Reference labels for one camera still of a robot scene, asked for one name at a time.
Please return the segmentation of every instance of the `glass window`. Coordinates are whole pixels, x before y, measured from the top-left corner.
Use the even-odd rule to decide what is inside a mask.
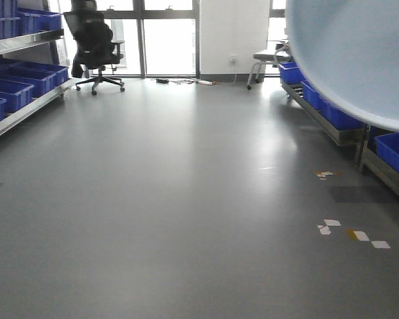
[[[145,10],[192,10],[192,0],[145,0]]]
[[[115,74],[138,75],[140,74],[139,63],[139,44],[138,44],[138,27],[136,20],[105,20],[114,33],[113,41],[125,42],[121,44],[120,50],[124,54]]]
[[[267,48],[268,50],[275,51],[277,45],[280,45],[278,40],[287,38],[285,34],[286,22],[285,18],[270,18],[269,19],[269,30],[267,33]],[[266,74],[278,74],[278,68],[271,65],[266,66]]]
[[[273,0],[272,9],[285,9],[286,0]]]
[[[98,10],[105,11],[112,7],[116,11],[133,11],[133,0],[96,0]]]
[[[148,74],[195,74],[195,20],[145,20]]]

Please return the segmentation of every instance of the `baseboard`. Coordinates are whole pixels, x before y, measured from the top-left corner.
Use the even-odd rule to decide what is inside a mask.
[[[245,82],[247,84],[249,74],[238,74],[237,75],[237,82]],[[266,78],[279,78],[279,74],[269,74],[259,75],[259,81],[263,81],[263,77]],[[234,74],[201,74],[200,78],[206,81],[218,81],[218,82],[232,82],[235,78]]]
[[[247,82],[248,74],[238,74],[237,82]],[[232,82],[234,74],[201,74],[200,78],[206,81]]]

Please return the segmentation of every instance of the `chair backrest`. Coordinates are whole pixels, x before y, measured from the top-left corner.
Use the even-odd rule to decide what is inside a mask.
[[[75,35],[86,29],[87,23],[100,22],[104,23],[104,15],[99,11],[92,10],[76,10],[64,12],[64,18],[68,25],[69,31]]]
[[[98,11],[77,10],[64,13],[68,27],[77,42],[74,60],[94,68],[98,65],[119,62],[112,54],[112,31]]]
[[[71,5],[72,5],[71,11],[98,9],[95,0],[71,0]]]

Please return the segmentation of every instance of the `white wall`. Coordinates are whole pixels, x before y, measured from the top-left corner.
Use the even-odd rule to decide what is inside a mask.
[[[202,74],[249,73],[253,54],[267,45],[269,0],[201,0]],[[236,66],[230,55],[237,54]]]

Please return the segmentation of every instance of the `gray floor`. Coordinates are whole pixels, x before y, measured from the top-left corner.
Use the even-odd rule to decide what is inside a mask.
[[[398,198],[277,79],[126,87],[0,138],[0,319],[399,319]]]

